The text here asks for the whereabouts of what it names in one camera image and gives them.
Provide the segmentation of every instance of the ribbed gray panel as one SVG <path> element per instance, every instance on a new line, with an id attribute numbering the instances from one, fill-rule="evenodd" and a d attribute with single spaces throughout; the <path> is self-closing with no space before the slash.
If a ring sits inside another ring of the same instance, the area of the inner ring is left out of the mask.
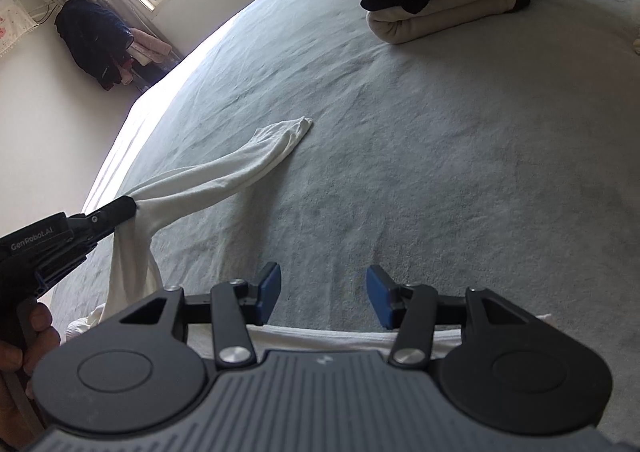
<path id="1" fill-rule="evenodd" d="M 555 438 L 506 435 L 452 408 L 421 372 L 376 352 L 271 352 L 258 368 L 222 374 L 180 423 L 127 440 L 52 430 L 38 452 L 597 452 L 594 429 Z"/>

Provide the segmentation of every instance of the silver screw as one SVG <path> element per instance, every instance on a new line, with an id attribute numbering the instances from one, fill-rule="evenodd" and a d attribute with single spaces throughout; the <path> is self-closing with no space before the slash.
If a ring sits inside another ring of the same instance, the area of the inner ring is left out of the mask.
<path id="1" fill-rule="evenodd" d="M 233 346 L 225 347 L 218 353 L 220 360 L 228 364 L 239 364 L 251 357 L 251 352 L 246 347 Z"/>
<path id="2" fill-rule="evenodd" d="M 424 352 L 413 347 L 405 347 L 394 353 L 394 360 L 402 365 L 412 366 L 425 359 Z"/>

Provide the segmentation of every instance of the white garment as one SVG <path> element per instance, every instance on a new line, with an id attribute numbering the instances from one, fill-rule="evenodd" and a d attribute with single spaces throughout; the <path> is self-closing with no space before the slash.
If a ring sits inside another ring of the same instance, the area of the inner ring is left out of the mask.
<path id="1" fill-rule="evenodd" d="M 158 230 L 258 181 L 287 157 L 311 123 L 309 118 L 299 118 L 259 128 L 231 154 L 165 172 L 127 192 L 138 209 L 133 219 L 115 229 L 109 292 L 100 320 L 162 288 L 150 250 Z"/>
<path id="2" fill-rule="evenodd" d="M 0 56 L 36 26 L 19 2 L 0 0 Z"/>
<path id="3" fill-rule="evenodd" d="M 66 339 L 69 340 L 84 333 L 97 323 L 104 304 L 98 306 L 87 318 L 76 320 L 69 324 Z M 540 320 L 553 323 L 551 315 L 541 315 Z M 279 349 L 284 351 L 378 351 L 385 358 L 394 345 L 397 333 L 357 333 L 343 331 L 320 331 L 297 327 L 280 326 L 247 326 L 249 336 L 258 355 L 262 359 L 265 350 Z M 436 331 L 433 334 L 433 348 L 431 358 L 442 358 L 454 347 L 462 343 L 460 330 L 449 329 Z M 202 358 L 213 358 L 211 340 L 211 326 L 209 324 L 194 324 L 189 327 L 189 347 L 194 349 Z"/>

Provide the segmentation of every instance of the gray bedsheet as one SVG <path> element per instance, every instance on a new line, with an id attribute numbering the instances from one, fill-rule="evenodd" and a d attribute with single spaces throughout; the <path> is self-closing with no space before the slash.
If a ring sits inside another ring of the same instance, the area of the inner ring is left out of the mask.
<path id="1" fill-rule="evenodd" d="M 257 127 L 316 124 L 266 178 L 154 239 L 166 284 L 206 292 L 277 260 L 271 322 L 375 330 L 364 269 L 489 287 L 596 349 L 602 429 L 640 442 L 640 58 L 632 0 L 532 0 L 400 46 L 359 0 L 257 0 L 178 93 L 122 188 L 210 161 Z M 103 302 L 110 241 L 53 298 Z"/>

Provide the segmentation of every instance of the fingernail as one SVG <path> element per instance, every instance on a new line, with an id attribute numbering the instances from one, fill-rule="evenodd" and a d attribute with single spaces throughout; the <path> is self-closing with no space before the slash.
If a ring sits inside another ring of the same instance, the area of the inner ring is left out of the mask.
<path id="1" fill-rule="evenodd" d="M 10 347 L 4 350 L 4 358 L 7 362 L 16 367 L 22 365 L 22 351 L 16 347 Z"/>
<path id="2" fill-rule="evenodd" d="M 31 318 L 31 326 L 34 331 L 45 330 L 49 326 L 49 318 L 46 315 L 35 315 Z"/>

